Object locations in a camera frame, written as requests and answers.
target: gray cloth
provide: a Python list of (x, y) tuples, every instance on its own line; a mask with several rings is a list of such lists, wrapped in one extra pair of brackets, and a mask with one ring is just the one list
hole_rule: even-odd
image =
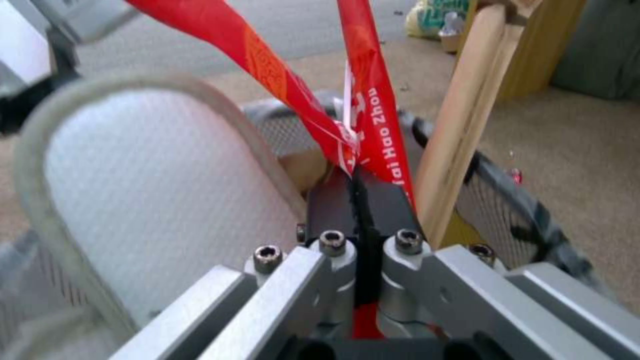
[(608, 99), (640, 99), (640, 1), (588, 0), (552, 83)]

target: wooden stick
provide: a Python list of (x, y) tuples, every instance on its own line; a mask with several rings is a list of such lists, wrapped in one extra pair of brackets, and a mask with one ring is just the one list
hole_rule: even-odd
[(417, 215), (434, 249), (442, 241), (441, 237), (436, 237), (437, 224), (451, 217), (451, 212), (442, 214), (443, 209), (438, 205), (445, 192), (453, 191), (450, 181), (452, 161), (493, 65), (505, 25), (504, 5), (488, 6), (476, 15), (440, 108), (433, 136), (420, 160), (415, 180)]
[(462, 186), (467, 168), (471, 162), (471, 157), (480, 142), (480, 137), (491, 113), (491, 108), (500, 90), (500, 84), (507, 72), (510, 60), (518, 47), (518, 39), (523, 29), (521, 26), (513, 25), (507, 25), (505, 27), (491, 72), (482, 86), (468, 127), (462, 134), (464, 141), (460, 143), (454, 155), (449, 175), (449, 188), (447, 191), (441, 192), (443, 196), (441, 197), (441, 203), (438, 205), (438, 209), (442, 216), (440, 221), (433, 224), (432, 237), (434, 240), (442, 241), (447, 230), (453, 207), (458, 199), (460, 187)]

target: wooden board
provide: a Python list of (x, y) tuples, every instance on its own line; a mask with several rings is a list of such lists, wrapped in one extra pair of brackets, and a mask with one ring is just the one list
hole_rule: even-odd
[[(544, 0), (531, 14), (520, 39), (520, 45), (504, 76), (498, 101), (515, 99), (544, 90), (571, 39), (586, 0)], [(484, 1), (471, 0), (461, 53), (476, 10)]]

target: red object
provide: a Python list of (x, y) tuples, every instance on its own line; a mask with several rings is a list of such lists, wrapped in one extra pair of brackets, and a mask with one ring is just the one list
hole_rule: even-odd
[(520, 171), (519, 168), (512, 168), (509, 173), (511, 174), (511, 178), (514, 183), (518, 185), (522, 184), (522, 171)]
[(342, 34), (354, 77), (351, 88), (360, 139), (359, 163), (384, 181), (401, 185), (413, 204), (411, 175), (369, 0), (338, 0)]
[(353, 337), (356, 339), (382, 339), (385, 336), (376, 325), (378, 304), (364, 304), (353, 311)]
[(300, 116), (331, 162), (351, 174), (357, 161), (382, 180), (400, 184), (413, 203), (394, 94), (367, 0), (338, 0), (355, 76), (353, 97), (364, 102), (356, 103), (364, 111), (356, 118), (358, 138), (324, 113), (304, 81), (224, 0), (129, 2), (173, 28), (215, 45)]

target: bolt head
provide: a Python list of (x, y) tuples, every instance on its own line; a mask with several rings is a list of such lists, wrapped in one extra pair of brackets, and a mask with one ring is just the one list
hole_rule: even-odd
[(483, 243), (475, 243), (467, 246), (469, 252), (475, 255), (478, 259), (480, 259), (483, 263), (493, 267), (495, 263), (495, 251), (487, 245)]
[(263, 245), (253, 252), (253, 267), (260, 274), (270, 274), (282, 262), (282, 250), (275, 245)]
[(396, 249), (405, 255), (422, 252), (422, 235), (414, 230), (401, 229), (396, 233)]
[(296, 240), (298, 241), (298, 243), (305, 242), (305, 235), (305, 224), (296, 224)]
[(338, 230), (327, 230), (318, 240), (320, 251), (331, 258), (344, 254), (347, 249), (344, 234)]

